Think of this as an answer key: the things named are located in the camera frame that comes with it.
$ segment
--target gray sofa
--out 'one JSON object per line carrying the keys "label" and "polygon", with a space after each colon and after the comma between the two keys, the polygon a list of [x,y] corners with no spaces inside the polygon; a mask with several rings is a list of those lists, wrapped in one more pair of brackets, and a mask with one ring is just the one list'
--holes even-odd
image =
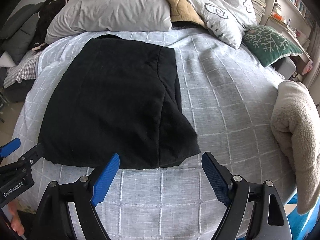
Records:
{"label": "gray sofa", "polygon": [[289,57],[284,57],[272,64],[274,69],[288,80],[296,71],[296,65]]}

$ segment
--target shelf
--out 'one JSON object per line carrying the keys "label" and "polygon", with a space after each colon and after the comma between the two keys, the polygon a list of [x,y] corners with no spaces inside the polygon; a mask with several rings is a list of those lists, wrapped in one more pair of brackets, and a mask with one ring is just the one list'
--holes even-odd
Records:
{"label": "shelf", "polygon": [[291,0],[287,0],[287,2],[291,5],[291,7],[302,17],[302,19],[305,21],[306,24],[307,21],[306,19],[304,18],[304,16],[302,15],[302,13],[299,11],[299,9],[294,5],[294,3],[291,1]]}

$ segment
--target bedsheet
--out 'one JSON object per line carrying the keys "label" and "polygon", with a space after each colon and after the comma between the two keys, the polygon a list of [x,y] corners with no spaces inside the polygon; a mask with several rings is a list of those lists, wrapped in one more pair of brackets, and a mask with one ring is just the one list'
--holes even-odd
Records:
{"label": "bedsheet", "polygon": [[[182,112],[198,134],[202,152],[249,182],[274,182],[285,203],[295,191],[295,178],[270,129],[270,117],[282,79],[263,68],[244,46],[237,50],[205,29],[170,32],[98,32],[63,38],[39,58],[38,77],[28,93],[13,138],[21,147],[9,156],[18,159],[37,142],[46,105],[63,73],[85,43],[103,34],[175,49]],[[111,239],[211,239],[225,206],[220,203],[202,168],[201,155],[180,166],[152,170],[119,170],[96,211]],[[36,209],[48,183],[76,181],[91,168],[53,165],[39,160],[32,168],[35,185],[20,201]],[[248,205],[239,234],[246,231]],[[75,231],[84,239],[74,206]]]}

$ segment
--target pillow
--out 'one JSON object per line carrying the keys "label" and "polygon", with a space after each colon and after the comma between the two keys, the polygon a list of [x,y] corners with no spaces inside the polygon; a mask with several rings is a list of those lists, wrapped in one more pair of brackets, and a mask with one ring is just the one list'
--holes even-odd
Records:
{"label": "pillow", "polygon": [[223,6],[209,0],[188,0],[212,33],[234,49],[238,49],[244,29],[236,18]]}
{"label": "pillow", "polygon": [[27,4],[13,14],[4,24],[0,31],[0,40],[10,38],[20,27],[41,7],[41,3]]}
{"label": "pillow", "polygon": [[0,67],[15,67],[16,64],[13,62],[10,55],[5,51],[0,57]]}
{"label": "pillow", "polygon": [[15,64],[19,64],[27,52],[35,35],[38,20],[38,14],[33,14],[10,39],[2,44],[2,49],[9,53]]}
{"label": "pillow", "polygon": [[298,56],[303,51],[270,26],[255,26],[243,37],[243,43],[267,67],[278,59]]}
{"label": "pillow", "polygon": [[256,15],[251,0],[210,0],[218,7],[226,8],[236,18],[238,23],[249,30],[257,25]]}
{"label": "pillow", "polygon": [[69,3],[51,22],[47,44],[85,31],[167,32],[172,26],[166,0],[71,0]]}

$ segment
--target finger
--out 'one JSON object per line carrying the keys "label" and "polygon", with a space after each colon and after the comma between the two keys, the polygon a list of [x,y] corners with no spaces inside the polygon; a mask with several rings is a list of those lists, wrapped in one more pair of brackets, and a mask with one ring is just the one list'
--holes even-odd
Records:
{"label": "finger", "polygon": [[18,205],[17,205],[17,201],[16,200],[12,200],[11,202],[8,203],[8,208],[9,208],[9,212],[10,214],[12,214],[13,216],[17,214],[17,209],[18,209]]}
{"label": "finger", "polygon": [[19,235],[24,234],[24,227],[20,222],[19,217],[13,217],[11,220],[11,228]]}

